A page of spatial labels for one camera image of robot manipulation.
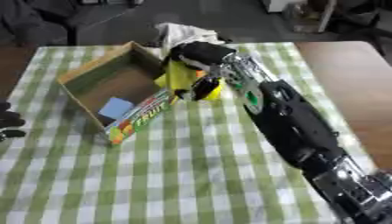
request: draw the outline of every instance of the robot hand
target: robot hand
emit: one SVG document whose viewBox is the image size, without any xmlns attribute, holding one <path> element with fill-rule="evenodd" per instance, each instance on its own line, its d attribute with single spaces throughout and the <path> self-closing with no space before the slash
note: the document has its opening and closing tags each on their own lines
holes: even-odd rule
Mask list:
<svg viewBox="0 0 392 224">
<path fill-rule="evenodd" d="M 25 124 L 25 120 L 20 118 L 20 114 L 8 111 L 11 104 L 3 101 L 0 102 L 0 143 L 7 138 L 24 137 L 22 130 L 8 129 L 12 127 L 20 127 Z"/>
</svg>

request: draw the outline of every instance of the green and white tablecloth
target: green and white tablecloth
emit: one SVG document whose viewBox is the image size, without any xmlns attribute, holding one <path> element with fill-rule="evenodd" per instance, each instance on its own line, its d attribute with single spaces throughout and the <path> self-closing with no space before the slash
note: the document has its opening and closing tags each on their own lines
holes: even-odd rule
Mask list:
<svg viewBox="0 0 392 224">
<path fill-rule="evenodd" d="M 231 46 L 302 92 L 373 168 L 293 44 Z M 0 145 L 0 223 L 335 221 L 228 89 L 219 101 L 180 101 L 120 147 L 102 146 L 55 79 L 109 48 L 38 49 L 9 99 L 29 134 Z"/>
</svg>

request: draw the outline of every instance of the floor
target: floor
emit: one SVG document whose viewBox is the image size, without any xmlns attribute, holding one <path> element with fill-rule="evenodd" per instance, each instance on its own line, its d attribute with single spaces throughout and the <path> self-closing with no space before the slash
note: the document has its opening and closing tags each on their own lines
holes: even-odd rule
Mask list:
<svg viewBox="0 0 392 224">
<path fill-rule="evenodd" d="M 278 13 L 267 13 L 261 0 L 145 0 L 132 10 L 113 17 L 101 10 L 94 17 L 110 18 L 80 30 L 79 45 L 113 45 L 157 36 L 154 25 L 173 22 L 216 30 L 234 42 L 334 41 L 336 35 L 291 31 Z M 386 59 L 392 65 L 392 41 L 385 40 Z"/>
</svg>

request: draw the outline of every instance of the cardboard box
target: cardboard box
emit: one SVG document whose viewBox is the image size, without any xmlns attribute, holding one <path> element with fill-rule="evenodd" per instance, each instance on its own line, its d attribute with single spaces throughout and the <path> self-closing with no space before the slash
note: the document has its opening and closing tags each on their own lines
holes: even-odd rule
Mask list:
<svg viewBox="0 0 392 224">
<path fill-rule="evenodd" d="M 98 130 L 119 144 L 173 103 L 170 91 L 155 82 L 161 76 L 160 64 L 129 42 L 60 76 L 58 83 Z"/>
</svg>

